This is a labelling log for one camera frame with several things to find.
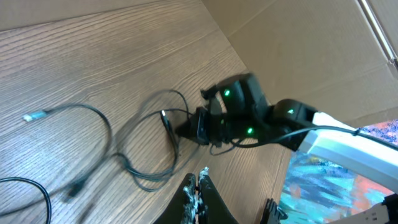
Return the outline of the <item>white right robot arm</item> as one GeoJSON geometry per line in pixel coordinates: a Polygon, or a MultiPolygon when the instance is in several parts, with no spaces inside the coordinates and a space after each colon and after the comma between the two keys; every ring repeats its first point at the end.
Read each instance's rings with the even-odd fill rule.
{"type": "Polygon", "coordinates": [[[396,145],[297,100],[270,105],[252,73],[226,78],[201,95],[208,104],[176,129],[178,136],[216,147],[280,144],[332,161],[397,192],[396,145]]]}

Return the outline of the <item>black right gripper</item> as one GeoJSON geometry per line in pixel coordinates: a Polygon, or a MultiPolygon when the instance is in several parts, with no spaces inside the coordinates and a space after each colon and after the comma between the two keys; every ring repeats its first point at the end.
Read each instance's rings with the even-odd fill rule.
{"type": "MultiPolygon", "coordinates": [[[[217,94],[229,108],[232,98],[236,96],[236,85],[213,85],[200,93],[206,105],[198,107],[188,121],[178,126],[176,134],[202,146],[221,146],[228,137],[225,131],[226,113],[217,94]]],[[[154,224],[193,224],[197,213],[195,187],[195,175],[188,173],[154,224]]]]}

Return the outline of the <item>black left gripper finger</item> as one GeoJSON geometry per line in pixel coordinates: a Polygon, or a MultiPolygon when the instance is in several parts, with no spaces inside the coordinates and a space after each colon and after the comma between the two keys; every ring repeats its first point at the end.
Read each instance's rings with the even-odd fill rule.
{"type": "Polygon", "coordinates": [[[199,224],[237,224],[209,176],[209,168],[203,168],[198,176],[199,224]]]}

